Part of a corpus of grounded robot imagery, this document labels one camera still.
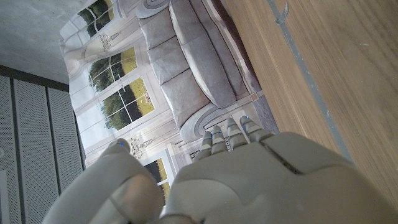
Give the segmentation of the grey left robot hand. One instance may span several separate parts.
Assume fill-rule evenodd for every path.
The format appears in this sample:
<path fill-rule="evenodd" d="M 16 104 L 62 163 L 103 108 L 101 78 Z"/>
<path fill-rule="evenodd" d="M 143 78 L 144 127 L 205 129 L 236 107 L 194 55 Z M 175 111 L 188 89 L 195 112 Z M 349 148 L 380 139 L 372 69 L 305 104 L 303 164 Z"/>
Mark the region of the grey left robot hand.
<path fill-rule="evenodd" d="M 396 223 L 397 210 L 343 156 L 247 116 L 203 136 L 164 195 L 113 141 L 47 212 L 45 223 Z"/>

